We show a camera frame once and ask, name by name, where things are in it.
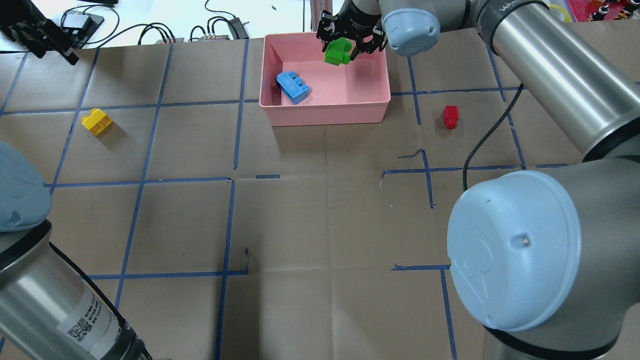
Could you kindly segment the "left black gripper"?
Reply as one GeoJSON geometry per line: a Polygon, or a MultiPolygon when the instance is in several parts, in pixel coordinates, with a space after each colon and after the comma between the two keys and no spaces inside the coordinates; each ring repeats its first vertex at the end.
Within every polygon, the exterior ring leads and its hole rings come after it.
{"type": "Polygon", "coordinates": [[[75,66],[79,57],[74,52],[73,39],[59,27],[50,27],[52,23],[31,0],[0,2],[0,30],[7,40],[26,48],[55,51],[75,66]]]}

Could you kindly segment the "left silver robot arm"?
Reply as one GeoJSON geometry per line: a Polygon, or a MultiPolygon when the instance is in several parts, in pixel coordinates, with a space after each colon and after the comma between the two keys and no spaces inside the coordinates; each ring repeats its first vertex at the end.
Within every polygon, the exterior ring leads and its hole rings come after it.
{"type": "Polygon", "coordinates": [[[114,304],[51,243],[51,194],[1,144],[1,334],[34,360],[150,360],[114,304]]]}

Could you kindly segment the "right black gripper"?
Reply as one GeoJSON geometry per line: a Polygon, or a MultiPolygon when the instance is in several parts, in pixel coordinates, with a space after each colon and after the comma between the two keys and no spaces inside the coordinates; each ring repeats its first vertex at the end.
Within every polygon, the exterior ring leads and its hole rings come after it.
{"type": "Polygon", "coordinates": [[[387,45],[387,35],[381,25],[382,12],[377,0],[345,0],[336,16],[322,11],[318,20],[316,38],[322,51],[339,38],[355,41],[352,60],[359,54],[373,54],[387,45]]]}

